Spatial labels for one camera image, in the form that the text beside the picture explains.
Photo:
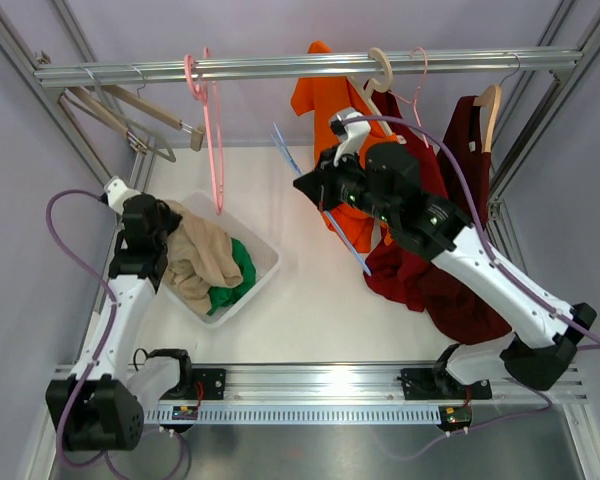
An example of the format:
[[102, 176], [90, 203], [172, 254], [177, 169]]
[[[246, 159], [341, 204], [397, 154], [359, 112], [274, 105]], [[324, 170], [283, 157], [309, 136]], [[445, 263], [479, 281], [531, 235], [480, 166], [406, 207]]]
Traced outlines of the beige t shirt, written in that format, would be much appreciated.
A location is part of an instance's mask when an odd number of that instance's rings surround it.
[[230, 235], [208, 219], [197, 216], [179, 202], [165, 201], [182, 216], [167, 238], [167, 268], [162, 284], [198, 315], [212, 309], [212, 287], [234, 288], [243, 281], [233, 259]]

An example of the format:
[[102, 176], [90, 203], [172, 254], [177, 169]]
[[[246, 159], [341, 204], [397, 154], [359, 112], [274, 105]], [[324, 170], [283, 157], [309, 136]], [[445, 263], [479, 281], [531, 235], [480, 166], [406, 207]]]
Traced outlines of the pink plastic hanger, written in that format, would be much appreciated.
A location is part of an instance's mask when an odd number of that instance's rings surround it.
[[217, 82], [208, 80], [197, 72], [192, 55], [183, 58], [185, 80], [192, 97], [202, 105], [204, 127], [207, 139], [211, 192], [215, 212], [221, 215], [224, 210], [224, 142], [221, 127], [221, 111]]

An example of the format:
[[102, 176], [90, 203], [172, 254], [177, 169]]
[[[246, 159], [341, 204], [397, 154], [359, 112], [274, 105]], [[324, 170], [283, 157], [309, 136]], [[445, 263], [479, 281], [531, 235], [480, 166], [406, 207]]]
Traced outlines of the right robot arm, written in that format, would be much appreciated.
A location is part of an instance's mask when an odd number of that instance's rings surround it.
[[401, 248], [460, 281], [510, 325], [498, 339], [443, 352], [432, 384], [444, 397], [495, 378], [551, 389], [597, 316], [586, 303], [570, 305], [549, 294], [483, 242], [453, 202], [423, 189], [418, 159], [398, 143], [372, 146], [364, 161], [334, 146], [293, 185], [322, 211], [348, 205], [385, 223]]

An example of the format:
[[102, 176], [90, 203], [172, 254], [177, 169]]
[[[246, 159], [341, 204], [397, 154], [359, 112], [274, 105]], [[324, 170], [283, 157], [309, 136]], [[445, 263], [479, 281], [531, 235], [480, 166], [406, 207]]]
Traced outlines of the light blue wire hanger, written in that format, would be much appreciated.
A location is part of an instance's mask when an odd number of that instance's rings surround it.
[[[287, 143], [286, 143], [281, 131], [279, 130], [277, 124], [273, 123], [273, 127], [274, 127], [275, 133], [271, 134], [271, 139], [273, 140], [274, 145], [279, 150], [279, 152], [281, 153], [283, 158], [287, 161], [288, 165], [294, 172], [295, 177], [300, 178], [303, 175], [302, 169], [300, 168], [299, 164], [293, 158], [293, 155], [291, 154], [290, 149], [287, 146]], [[326, 212], [326, 217], [331, 222], [331, 225], [334, 227], [335, 232], [338, 235], [338, 237], [340, 238], [340, 240], [343, 242], [343, 244], [347, 247], [347, 249], [354, 256], [354, 258], [356, 259], [358, 264], [361, 266], [363, 272], [370, 275], [371, 274], [370, 268], [366, 265], [365, 260], [363, 259], [362, 255], [355, 249], [354, 245], [347, 238], [347, 236], [345, 235], [344, 231], [342, 230], [340, 224], [336, 221], [336, 219], [333, 217], [333, 215], [330, 212]]]

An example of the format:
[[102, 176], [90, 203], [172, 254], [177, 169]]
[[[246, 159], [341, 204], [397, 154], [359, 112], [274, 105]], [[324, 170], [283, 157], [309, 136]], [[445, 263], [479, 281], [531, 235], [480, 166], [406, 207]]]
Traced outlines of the beige round hook hanger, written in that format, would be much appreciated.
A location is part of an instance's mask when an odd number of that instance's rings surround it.
[[379, 65], [381, 68], [381, 76], [370, 77], [366, 83], [362, 83], [354, 76], [349, 76], [347, 80], [360, 96], [370, 113], [380, 116], [381, 112], [373, 102], [372, 95], [375, 92], [388, 92], [393, 84], [394, 74], [389, 58], [383, 50], [377, 47], [370, 48], [367, 52], [367, 56], [370, 60], [374, 60]]

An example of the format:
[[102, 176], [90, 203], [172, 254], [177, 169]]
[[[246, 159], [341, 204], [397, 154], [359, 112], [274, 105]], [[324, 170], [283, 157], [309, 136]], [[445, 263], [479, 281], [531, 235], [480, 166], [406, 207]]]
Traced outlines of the orange t shirt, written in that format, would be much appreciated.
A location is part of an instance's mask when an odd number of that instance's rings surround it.
[[[338, 138], [332, 133], [329, 120], [337, 112], [352, 107], [364, 116], [372, 115], [360, 96], [347, 80], [348, 77], [312, 77], [297, 81], [291, 97], [291, 107], [296, 115], [311, 113], [314, 117], [314, 168], [323, 150], [336, 149]], [[394, 193], [394, 177], [383, 169], [382, 161], [375, 161], [375, 154], [395, 153], [398, 150], [397, 137], [387, 133], [379, 121], [369, 122], [371, 132], [365, 140], [359, 155], [367, 177], [367, 188], [373, 215], [366, 215], [348, 205], [341, 205], [331, 211], [319, 211], [328, 228], [335, 230], [326, 217], [330, 212], [340, 224], [355, 249], [362, 254], [370, 254], [372, 233], [375, 225], [387, 229], [385, 240], [395, 242], [390, 230], [390, 201]]]

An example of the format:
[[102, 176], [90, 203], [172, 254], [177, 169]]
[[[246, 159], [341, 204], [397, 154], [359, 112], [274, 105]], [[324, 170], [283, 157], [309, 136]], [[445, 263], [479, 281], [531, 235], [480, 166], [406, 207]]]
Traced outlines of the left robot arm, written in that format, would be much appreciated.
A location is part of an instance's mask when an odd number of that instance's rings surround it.
[[179, 226], [180, 215], [164, 201], [118, 182], [99, 199], [122, 222], [108, 276], [99, 281], [109, 315], [99, 320], [68, 376], [47, 387], [60, 455], [134, 449], [146, 412], [164, 396], [182, 399], [194, 387], [190, 357], [181, 349], [155, 350], [138, 371], [128, 372], [140, 322], [166, 271], [167, 237]]

